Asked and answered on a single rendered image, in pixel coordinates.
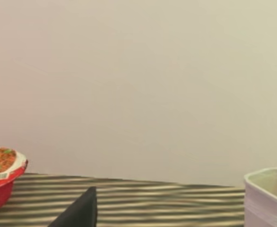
instant noodle cup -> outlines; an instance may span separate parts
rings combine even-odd
[[[13,182],[25,172],[27,163],[23,154],[0,147],[0,207],[10,198]]]

plastic container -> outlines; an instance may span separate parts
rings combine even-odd
[[[245,227],[277,227],[277,168],[245,176]]]
[[[10,198],[14,180],[25,172],[27,159],[21,153],[0,148],[0,207]]]

black object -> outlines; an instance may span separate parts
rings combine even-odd
[[[91,187],[48,227],[96,227],[96,188]]]

striped tablecloth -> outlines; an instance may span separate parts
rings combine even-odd
[[[46,227],[90,186],[98,227],[243,227],[241,188],[25,174],[0,209],[0,227]]]

wall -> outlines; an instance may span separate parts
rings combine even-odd
[[[277,166],[277,0],[0,0],[0,145],[39,173]]]

